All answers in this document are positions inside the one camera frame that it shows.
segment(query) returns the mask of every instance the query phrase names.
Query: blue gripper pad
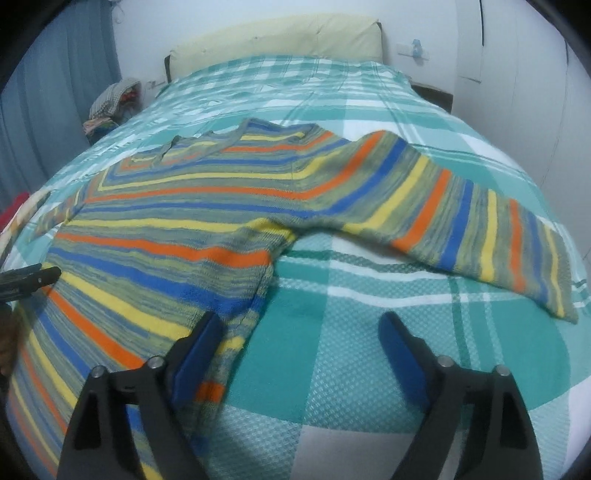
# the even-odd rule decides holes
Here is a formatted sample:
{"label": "blue gripper pad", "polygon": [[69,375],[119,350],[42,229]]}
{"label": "blue gripper pad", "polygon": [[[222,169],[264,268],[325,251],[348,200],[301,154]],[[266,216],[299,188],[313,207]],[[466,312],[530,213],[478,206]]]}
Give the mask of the blue gripper pad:
{"label": "blue gripper pad", "polygon": [[379,320],[379,341],[406,400],[426,411],[431,404],[427,395],[427,378],[406,344],[400,329],[406,330],[400,318],[393,312],[385,313]]}
{"label": "blue gripper pad", "polygon": [[207,319],[201,334],[174,373],[170,398],[173,408],[180,408],[195,398],[225,330],[225,325],[217,315],[212,314]]}

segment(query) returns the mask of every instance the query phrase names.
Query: pile of clothes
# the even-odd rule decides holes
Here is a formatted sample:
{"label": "pile of clothes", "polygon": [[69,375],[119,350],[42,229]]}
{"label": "pile of clothes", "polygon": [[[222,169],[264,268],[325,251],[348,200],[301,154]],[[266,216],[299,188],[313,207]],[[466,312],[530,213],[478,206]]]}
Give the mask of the pile of clothes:
{"label": "pile of clothes", "polygon": [[123,79],[99,95],[83,125],[91,145],[139,112],[140,85],[137,79]]}

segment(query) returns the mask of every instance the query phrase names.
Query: sweater sleeve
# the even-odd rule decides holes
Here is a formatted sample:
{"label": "sweater sleeve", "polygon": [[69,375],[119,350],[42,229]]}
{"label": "sweater sleeve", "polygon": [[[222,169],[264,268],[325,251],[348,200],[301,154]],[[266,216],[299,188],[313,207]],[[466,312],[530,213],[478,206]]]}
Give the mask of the sweater sleeve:
{"label": "sweater sleeve", "polygon": [[309,204],[320,224],[523,294],[576,321],[564,242],[516,200],[441,168],[390,132],[369,134],[346,152],[341,173],[355,175]]}

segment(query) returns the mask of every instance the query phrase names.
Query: orange stripe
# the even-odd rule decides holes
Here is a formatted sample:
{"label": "orange stripe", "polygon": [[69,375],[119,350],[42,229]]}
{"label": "orange stripe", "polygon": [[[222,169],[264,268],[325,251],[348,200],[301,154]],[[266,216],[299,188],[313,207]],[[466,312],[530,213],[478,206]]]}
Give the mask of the orange stripe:
{"label": "orange stripe", "polygon": [[511,211],[511,252],[509,257],[509,267],[513,272],[515,283],[513,288],[517,293],[525,290],[525,280],[521,275],[521,224],[519,222],[518,205],[514,199],[509,200],[509,209]]}
{"label": "orange stripe", "polygon": [[220,403],[226,387],[215,382],[202,382],[195,395],[195,400],[206,401],[209,400],[214,403]]}
{"label": "orange stripe", "polygon": [[316,140],[312,140],[310,143],[305,145],[275,145],[273,147],[228,147],[224,148],[222,152],[275,152],[278,150],[306,150],[307,148],[313,147],[314,145],[323,142],[324,140],[332,137],[331,132],[324,132]]}
{"label": "orange stripe", "polygon": [[32,366],[31,357],[29,357],[29,354],[26,351],[26,349],[22,350],[21,356],[25,362],[25,366],[27,367],[27,372],[29,374],[29,377],[31,377],[31,379],[33,380],[33,384],[35,385],[35,388],[37,389],[37,391],[39,392],[39,394],[43,398],[45,405],[47,406],[47,408],[49,408],[49,410],[52,413],[53,417],[55,418],[57,424],[60,426],[61,431],[64,434],[66,434],[66,430],[68,428],[68,425],[66,424],[64,419],[61,417],[60,412],[58,411],[56,405],[53,403],[53,400],[49,396],[49,393],[47,392],[45,386],[43,386],[43,383],[41,382],[41,380],[39,379],[39,377],[35,373],[35,370]]}
{"label": "orange stripe", "polygon": [[63,238],[71,242],[81,242],[92,245],[104,245],[106,247],[118,248],[136,248],[144,250],[153,255],[162,255],[168,257],[177,257],[189,261],[211,260],[220,265],[232,268],[250,268],[269,265],[271,256],[267,250],[256,250],[242,254],[224,247],[209,247],[200,250],[185,247],[184,245],[159,244],[142,239],[124,239],[124,238],[99,238],[88,235],[73,235],[71,233],[60,233],[57,238]]}
{"label": "orange stripe", "polygon": [[363,163],[367,155],[373,150],[376,144],[384,135],[384,131],[375,132],[372,134],[360,149],[355,152],[347,166],[333,179],[318,185],[310,190],[303,192],[289,192],[286,190],[272,189],[272,188],[254,188],[254,187],[182,187],[176,189],[155,190],[153,192],[139,192],[139,193],[123,193],[119,195],[106,195],[104,197],[96,197],[87,200],[88,203],[107,202],[109,200],[126,200],[137,199],[142,197],[154,197],[161,195],[183,194],[183,193],[238,193],[250,195],[264,195],[272,197],[286,198],[290,200],[307,200],[318,196],[320,193],[325,193],[330,189],[337,187],[345,182],[349,177],[355,173],[355,170]]}
{"label": "orange stripe", "polygon": [[58,292],[55,290],[43,290],[56,306],[68,317],[68,319],[111,358],[127,369],[139,368],[144,364],[144,361],[140,357],[123,348],[90,320],[81,315]]}
{"label": "orange stripe", "polygon": [[439,206],[441,198],[445,194],[445,189],[451,176],[452,172],[450,170],[444,169],[441,172],[437,182],[435,183],[435,186],[433,187],[431,195],[423,205],[421,212],[418,214],[416,220],[411,225],[411,228],[408,230],[406,235],[392,241],[392,246],[394,248],[397,248],[402,252],[409,252],[417,243],[421,241],[421,238],[423,238],[425,231],[427,231],[427,228],[429,227],[429,224],[435,215],[435,211]]}
{"label": "orange stripe", "polygon": [[31,446],[31,448],[35,452],[35,455],[37,455],[37,458],[41,461],[41,463],[45,466],[45,468],[47,468],[49,473],[52,476],[56,477],[57,476],[57,466],[47,456],[47,454],[45,453],[43,448],[41,448],[41,446],[37,443],[37,441],[33,437],[33,434],[27,428],[27,422],[24,418],[22,418],[21,413],[18,411],[18,408],[15,405],[15,403],[18,403],[18,402],[13,400],[11,402],[11,407],[12,407],[12,413],[14,415],[14,418],[18,423],[18,427],[21,429],[21,432],[23,433],[23,435],[25,436],[25,438],[29,442],[29,445]]}

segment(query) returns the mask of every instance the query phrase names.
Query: yellow stripe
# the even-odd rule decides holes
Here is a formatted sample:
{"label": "yellow stripe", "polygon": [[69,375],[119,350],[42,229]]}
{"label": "yellow stripe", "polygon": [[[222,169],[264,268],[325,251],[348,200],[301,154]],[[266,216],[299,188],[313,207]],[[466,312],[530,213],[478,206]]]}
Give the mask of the yellow stripe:
{"label": "yellow stripe", "polygon": [[103,181],[97,187],[99,192],[108,192],[110,190],[120,190],[131,187],[146,187],[150,185],[159,185],[171,181],[195,180],[195,179],[258,179],[258,180],[301,180],[314,174],[320,166],[330,157],[341,153],[340,149],[332,151],[326,155],[319,155],[314,158],[304,169],[288,173],[236,173],[228,171],[212,171],[199,173],[185,173],[163,179],[154,179],[146,181],[135,181],[120,185],[103,185]]}
{"label": "yellow stripe", "polygon": [[496,230],[498,219],[496,217],[496,193],[493,190],[488,191],[488,224],[486,226],[486,238],[480,254],[480,263],[482,264],[482,273],[480,279],[486,282],[492,282],[495,279],[495,267],[492,263],[492,254],[495,251]]}
{"label": "yellow stripe", "polygon": [[290,238],[293,234],[287,228],[272,223],[264,218],[257,218],[247,223],[215,223],[201,222],[199,220],[168,220],[166,218],[138,218],[130,220],[72,220],[70,225],[90,226],[104,228],[162,228],[162,229],[184,229],[201,230],[214,233],[235,232],[240,228],[250,228],[259,232],[274,233],[276,235]]}
{"label": "yellow stripe", "polygon": [[228,340],[224,340],[217,347],[216,355],[223,354],[226,350],[240,350],[244,346],[243,337],[233,337]]}
{"label": "yellow stripe", "polygon": [[418,179],[421,177],[429,162],[430,160],[425,155],[421,155],[417,160],[417,164],[413,167],[402,185],[396,189],[392,196],[386,200],[386,202],[383,203],[368,220],[362,223],[346,223],[343,227],[343,230],[355,235],[358,235],[366,228],[377,230],[407,197],[407,195],[418,182]]}
{"label": "yellow stripe", "polygon": [[11,387],[12,391],[14,392],[14,394],[17,396],[17,400],[20,403],[20,405],[22,406],[22,412],[25,414],[25,417],[27,417],[27,420],[29,422],[29,425],[33,429],[33,432],[35,432],[35,435],[37,436],[37,439],[39,440],[39,442],[43,446],[43,449],[47,452],[47,454],[51,458],[51,461],[54,463],[54,465],[57,466],[57,464],[59,463],[59,461],[58,461],[57,457],[55,456],[55,454],[49,448],[49,445],[45,442],[45,438],[43,438],[43,435],[39,431],[39,428],[37,427],[37,424],[33,420],[33,416],[28,411],[27,405],[26,405],[26,403],[25,403],[25,401],[24,401],[24,399],[23,399],[23,397],[21,395],[21,390],[18,388],[18,383],[17,382],[12,382],[11,385],[10,385],[10,387]]}
{"label": "yellow stripe", "polygon": [[189,335],[191,330],[183,325],[178,325],[173,322],[168,322],[161,318],[150,315],[149,313],[138,310],[133,305],[117,298],[110,293],[107,293],[100,288],[88,283],[82,278],[76,277],[70,272],[63,271],[61,273],[61,280],[68,282],[73,287],[76,287],[85,295],[96,300],[105,308],[121,315],[129,322],[160,336],[165,336],[172,340],[177,340],[181,337]]}
{"label": "yellow stripe", "polygon": [[142,463],[142,470],[144,471],[144,475],[146,480],[163,480],[162,475],[160,475],[156,470],[150,467],[147,463]]}
{"label": "yellow stripe", "polygon": [[[25,319],[25,321],[28,323],[28,319],[26,319],[26,315],[23,315],[22,312],[21,312],[21,318]],[[49,377],[49,379],[51,380],[51,382],[55,386],[58,393],[66,401],[66,403],[72,409],[74,409],[74,407],[76,406],[76,402],[77,402],[76,396],[68,388],[66,382],[64,382],[62,377],[57,373],[57,370],[55,369],[55,367],[53,366],[51,361],[47,358],[47,355],[45,355],[45,352],[43,351],[43,348],[41,347],[41,344],[39,343],[39,340],[37,339],[33,330],[31,330],[30,333],[28,334],[28,344],[33,348],[33,351],[35,352],[35,356],[39,359],[39,363],[41,364],[41,367],[43,368],[43,370],[45,370],[47,376]]]}
{"label": "yellow stripe", "polygon": [[560,291],[560,287],[558,286],[558,252],[556,251],[556,245],[554,244],[554,239],[552,238],[552,231],[548,225],[544,224],[544,229],[546,231],[546,238],[548,239],[548,244],[550,246],[550,253],[552,254],[552,268],[550,270],[550,280],[552,281],[552,285],[556,291],[556,315],[559,318],[564,317],[564,307],[562,305],[562,292]]}
{"label": "yellow stripe", "polygon": [[243,135],[240,137],[240,140],[264,140],[264,141],[268,141],[268,142],[274,142],[274,141],[279,141],[279,140],[285,140],[286,138],[289,138],[289,137],[303,138],[304,136],[305,136],[304,132],[296,132],[294,134],[282,135],[280,137],[273,137],[271,135]]}

